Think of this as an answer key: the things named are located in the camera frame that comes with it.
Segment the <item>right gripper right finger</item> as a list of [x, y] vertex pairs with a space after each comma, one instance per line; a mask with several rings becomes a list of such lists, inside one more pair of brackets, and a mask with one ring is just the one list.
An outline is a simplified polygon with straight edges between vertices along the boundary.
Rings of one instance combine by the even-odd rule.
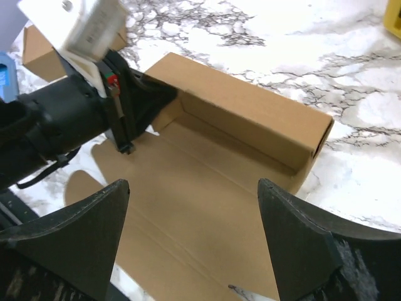
[[400, 234], [341, 218], [268, 179], [258, 202], [280, 300], [400, 300]]

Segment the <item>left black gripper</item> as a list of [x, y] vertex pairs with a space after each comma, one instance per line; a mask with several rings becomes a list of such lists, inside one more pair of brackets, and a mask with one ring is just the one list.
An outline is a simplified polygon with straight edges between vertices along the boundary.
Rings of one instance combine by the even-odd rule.
[[116, 51], [96, 63], [100, 92], [61, 60], [67, 76], [16, 100], [1, 102], [1, 187], [30, 187], [66, 166], [80, 147], [108, 132], [117, 150], [133, 151], [178, 90], [131, 69]]

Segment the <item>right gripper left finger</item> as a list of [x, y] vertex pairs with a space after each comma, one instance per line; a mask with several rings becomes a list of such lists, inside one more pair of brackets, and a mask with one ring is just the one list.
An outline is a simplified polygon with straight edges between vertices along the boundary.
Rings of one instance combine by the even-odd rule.
[[110, 277], [128, 208], [119, 179], [81, 201], [38, 216], [1, 193], [2, 300], [125, 300]]

